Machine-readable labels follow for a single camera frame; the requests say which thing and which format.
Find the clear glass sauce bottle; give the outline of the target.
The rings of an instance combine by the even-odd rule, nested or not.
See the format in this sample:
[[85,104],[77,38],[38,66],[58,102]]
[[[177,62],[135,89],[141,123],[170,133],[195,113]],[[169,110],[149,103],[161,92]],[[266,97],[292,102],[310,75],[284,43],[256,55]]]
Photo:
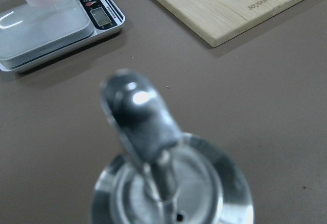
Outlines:
[[96,181],[91,223],[254,223],[242,171],[183,132],[146,76],[116,71],[102,83],[101,106],[125,152]]

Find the silver digital kitchen scale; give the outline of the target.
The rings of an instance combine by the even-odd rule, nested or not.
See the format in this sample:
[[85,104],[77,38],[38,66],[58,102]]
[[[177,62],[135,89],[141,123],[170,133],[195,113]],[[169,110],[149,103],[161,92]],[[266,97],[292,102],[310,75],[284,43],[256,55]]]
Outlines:
[[24,4],[1,13],[1,71],[21,72],[118,33],[125,15],[113,0]]

